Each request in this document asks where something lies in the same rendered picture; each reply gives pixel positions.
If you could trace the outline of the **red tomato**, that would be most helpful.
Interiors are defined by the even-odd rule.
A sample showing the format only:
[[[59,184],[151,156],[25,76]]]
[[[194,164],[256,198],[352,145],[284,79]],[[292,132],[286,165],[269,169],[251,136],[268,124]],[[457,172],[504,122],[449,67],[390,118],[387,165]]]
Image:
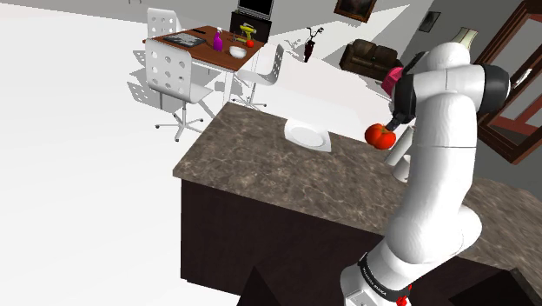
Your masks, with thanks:
[[[395,144],[396,135],[384,125],[375,123],[366,129],[365,140],[378,150],[388,150]]]

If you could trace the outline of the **pink box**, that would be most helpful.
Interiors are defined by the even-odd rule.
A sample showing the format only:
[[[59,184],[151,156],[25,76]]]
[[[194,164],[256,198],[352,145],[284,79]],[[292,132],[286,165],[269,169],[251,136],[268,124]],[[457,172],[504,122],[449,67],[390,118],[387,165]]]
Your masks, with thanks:
[[[393,87],[402,77],[403,67],[394,67],[390,69],[382,81],[380,87],[389,95],[392,96]]]

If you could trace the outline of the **brown leather sofa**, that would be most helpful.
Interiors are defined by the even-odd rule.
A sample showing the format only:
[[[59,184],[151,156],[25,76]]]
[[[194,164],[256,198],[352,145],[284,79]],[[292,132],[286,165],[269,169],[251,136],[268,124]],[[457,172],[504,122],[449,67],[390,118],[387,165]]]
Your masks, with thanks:
[[[396,50],[356,39],[346,46],[339,66],[342,70],[383,81],[389,70],[402,67],[403,64]]]

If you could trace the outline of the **white plate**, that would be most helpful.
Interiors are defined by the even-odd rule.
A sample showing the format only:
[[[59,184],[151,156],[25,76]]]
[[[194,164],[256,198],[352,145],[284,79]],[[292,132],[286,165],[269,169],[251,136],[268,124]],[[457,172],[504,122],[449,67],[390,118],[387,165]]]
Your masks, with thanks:
[[[284,136],[288,141],[310,150],[332,151],[329,132],[309,123],[288,119],[284,125]]]

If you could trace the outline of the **pale lamp shade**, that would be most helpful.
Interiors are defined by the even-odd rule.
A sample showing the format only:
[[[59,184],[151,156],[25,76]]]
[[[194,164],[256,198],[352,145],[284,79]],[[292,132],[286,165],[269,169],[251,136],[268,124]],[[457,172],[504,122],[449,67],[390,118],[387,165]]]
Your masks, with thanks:
[[[471,49],[474,38],[478,35],[478,31],[461,27],[459,32],[452,38],[453,43],[460,43],[468,50]]]

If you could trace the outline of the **dark golf bag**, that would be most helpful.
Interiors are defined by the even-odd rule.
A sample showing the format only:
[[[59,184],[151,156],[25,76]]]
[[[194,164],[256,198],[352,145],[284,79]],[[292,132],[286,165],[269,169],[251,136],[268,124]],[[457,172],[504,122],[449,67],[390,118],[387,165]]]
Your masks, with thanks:
[[[309,58],[311,57],[313,50],[314,50],[314,38],[322,33],[324,31],[323,27],[318,28],[317,30],[313,30],[311,27],[307,27],[309,30],[309,38],[305,42],[305,48],[304,48],[304,62],[307,63]]]

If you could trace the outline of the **brown wooden framed door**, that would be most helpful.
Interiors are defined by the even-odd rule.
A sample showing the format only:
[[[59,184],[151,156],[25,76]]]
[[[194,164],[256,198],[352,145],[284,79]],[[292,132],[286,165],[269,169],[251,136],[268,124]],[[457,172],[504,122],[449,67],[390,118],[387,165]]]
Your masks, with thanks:
[[[478,136],[512,164],[542,145],[542,0],[523,0],[476,60],[510,74],[504,106],[479,117]]]

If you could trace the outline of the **white perforated swivel chair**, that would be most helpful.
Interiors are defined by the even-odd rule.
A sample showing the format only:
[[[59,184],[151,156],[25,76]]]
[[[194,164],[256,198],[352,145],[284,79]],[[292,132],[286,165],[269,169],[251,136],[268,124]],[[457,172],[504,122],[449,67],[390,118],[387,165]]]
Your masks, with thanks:
[[[198,104],[202,99],[213,91],[191,81],[192,56],[186,50],[176,48],[155,39],[147,39],[145,42],[146,78],[148,86],[159,96],[159,107],[163,109],[163,98],[171,96],[181,103],[182,116],[171,112],[176,123],[169,126],[177,126],[175,141],[179,142],[180,136],[185,129],[202,133],[192,127],[193,123],[202,122],[202,118],[192,121],[186,119],[187,104]]]
[[[265,103],[254,102],[255,88],[257,84],[262,84],[266,86],[271,86],[271,85],[276,84],[278,77],[280,75],[283,55],[284,55],[284,48],[281,44],[278,44],[276,47],[275,55],[274,55],[273,67],[271,71],[267,74],[261,74],[261,73],[257,73],[255,71],[250,71],[250,70],[239,70],[235,74],[236,77],[245,85],[247,85],[248,82],[251,82],[253,84],[252,91],[251,91],[250,96],[248,96],[247,98],[243,98],[242,96],[239,96],[237,99],[232,98],[231,101],[237,102],[237,103],[243,103],[245,106],[254,108],[255,110],[258,110],[258,106],[266,107],[267,105]]]
[[[173,10],[147,9],[148,37],[159,37],[182,30],[179,19]]]

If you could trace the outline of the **dark stand with television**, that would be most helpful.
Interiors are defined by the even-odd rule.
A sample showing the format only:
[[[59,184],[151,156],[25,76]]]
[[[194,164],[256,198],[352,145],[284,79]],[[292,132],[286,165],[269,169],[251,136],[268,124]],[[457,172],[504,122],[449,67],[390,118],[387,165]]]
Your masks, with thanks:
[[[241,26],[247,23],[255,29],[251,37],[266,43],[272,26],[270,18],[273,6],[274,0],[237,0],[237,9],[231,13],[229,31],[237,35],[245,34]]]

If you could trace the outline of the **dark brown island cabinet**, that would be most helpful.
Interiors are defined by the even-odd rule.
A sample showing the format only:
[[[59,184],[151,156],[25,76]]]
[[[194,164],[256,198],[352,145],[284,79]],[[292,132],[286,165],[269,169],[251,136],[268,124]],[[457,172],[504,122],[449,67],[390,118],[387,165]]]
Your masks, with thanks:
[[[313,285],[342,294],[340,273],[381,238],[199,183],[182,184],[182,277],[240,298],[253,270],[269,285],[296,293]],[[478,283],[500,270],[455,257],[420,280],[456,272]]]

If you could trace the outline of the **brown dining table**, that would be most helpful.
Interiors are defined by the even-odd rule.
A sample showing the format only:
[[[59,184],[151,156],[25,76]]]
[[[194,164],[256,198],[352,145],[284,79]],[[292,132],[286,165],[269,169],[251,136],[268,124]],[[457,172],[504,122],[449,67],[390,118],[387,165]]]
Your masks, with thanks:
[[[153,40],[171,45],[177,49],[187,50],[191,54],[192,58],[196,60],[196,62],[202,63],[205,67],[225,71],[225,88],[222,104],[225,104],[230,100],[231,87],[235,72],[238,71],[245,63],[247,63],[248,60],[251,59],[265,45],[265,43],[255,40],[254,46],[252,48],[248,48],[245,44],[235,41],[234,34],[232,32],[224,30],[220,34],[223,51],[216,51],[213,50],[216,27],[207,25],[191,30],[183,30],[182,33],[204,39],[205,43],[199,44],[195,47],[184,47],[165,41],[164,37],[167,35],[153,37]],[[234,58],[229,54],[229,48],[231,46],[244,48],[247,51],[247,55],[242,59]]]

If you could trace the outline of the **dark robot stand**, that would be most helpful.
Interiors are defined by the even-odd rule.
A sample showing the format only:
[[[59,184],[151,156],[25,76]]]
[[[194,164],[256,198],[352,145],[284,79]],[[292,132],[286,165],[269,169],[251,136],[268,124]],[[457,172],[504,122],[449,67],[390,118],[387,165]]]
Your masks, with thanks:
[[[342,294],[313,285],[306,293],[271,286],[257,270],[250,277],[237,306],[342,306]],[[542,306],[542,297],[517,269],[500,270],[475,283],[458,273],[431,273],[414,283],[413,306]]]

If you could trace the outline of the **small grey wall picture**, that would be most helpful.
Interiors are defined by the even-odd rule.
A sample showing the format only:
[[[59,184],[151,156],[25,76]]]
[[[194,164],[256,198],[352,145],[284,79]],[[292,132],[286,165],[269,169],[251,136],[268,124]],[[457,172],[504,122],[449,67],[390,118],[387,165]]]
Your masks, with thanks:
[[[434,24],[438,20],[440,12],[438,11],[428,11],[420,23],[418,31],[429,33],[433,28]]]

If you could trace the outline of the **framed dark wall picture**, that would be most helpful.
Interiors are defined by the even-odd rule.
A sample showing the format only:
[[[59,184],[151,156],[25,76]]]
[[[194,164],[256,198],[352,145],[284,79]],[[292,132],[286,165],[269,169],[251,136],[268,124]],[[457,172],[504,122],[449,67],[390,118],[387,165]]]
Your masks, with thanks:
[[[366,23],[377,0],[338,0],[334,13]]]

